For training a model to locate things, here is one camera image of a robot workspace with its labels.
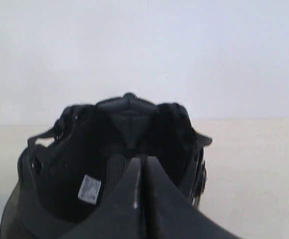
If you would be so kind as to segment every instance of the tag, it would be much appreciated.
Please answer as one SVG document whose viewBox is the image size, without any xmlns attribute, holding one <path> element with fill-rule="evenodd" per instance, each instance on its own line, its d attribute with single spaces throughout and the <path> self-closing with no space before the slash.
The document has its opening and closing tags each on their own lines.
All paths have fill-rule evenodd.
<svg viewBox="0 0 289 239">
<path fill-rule="evenodd" d="M 101 181 L 85 175 L 78 192 L 78 198 L 86 203 L 95 205 L 100 187 Z"/>
</svg>

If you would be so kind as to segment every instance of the barcode label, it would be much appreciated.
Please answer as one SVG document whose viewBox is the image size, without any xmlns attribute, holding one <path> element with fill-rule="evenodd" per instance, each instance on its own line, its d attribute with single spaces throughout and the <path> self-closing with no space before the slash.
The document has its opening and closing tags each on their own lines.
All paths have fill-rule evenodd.
<svg viewBox="0 0 289 239">
<path fill-rule="evenodd" d="M 78 198 L 86 203 L 96 204 L 101 187 L 101 181 L 85 175 L 81 183 Z"/>
</svg>

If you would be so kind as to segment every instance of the white background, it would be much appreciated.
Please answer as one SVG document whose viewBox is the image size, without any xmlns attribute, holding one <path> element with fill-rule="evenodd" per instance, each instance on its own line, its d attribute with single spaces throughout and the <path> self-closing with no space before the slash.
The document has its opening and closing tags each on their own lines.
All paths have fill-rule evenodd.
<svg viewBox="0 0 289 239">
<path fill-rule="evenodd" d="M 197 119 L 289 117 L 289 1 L 0 0 L 0 124 L 125 91 Z"/>
</svg>

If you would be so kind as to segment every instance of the helmet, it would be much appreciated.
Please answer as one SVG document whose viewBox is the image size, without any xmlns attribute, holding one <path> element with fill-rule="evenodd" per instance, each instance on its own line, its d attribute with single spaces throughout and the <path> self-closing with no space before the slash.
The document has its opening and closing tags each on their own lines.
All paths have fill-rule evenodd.
<svg viewBox="0 0 289 239">
<path fill-rule="evenodd" d="M 54 141 L 43 146 L 40 138 Z M 157 213 L 176 207 L 173 200 L 197 217 L 211 142 L 177 103 L 127 93 L 69 106 L 20 155 L 0 239 L 161 238 Z"/>
</svg>

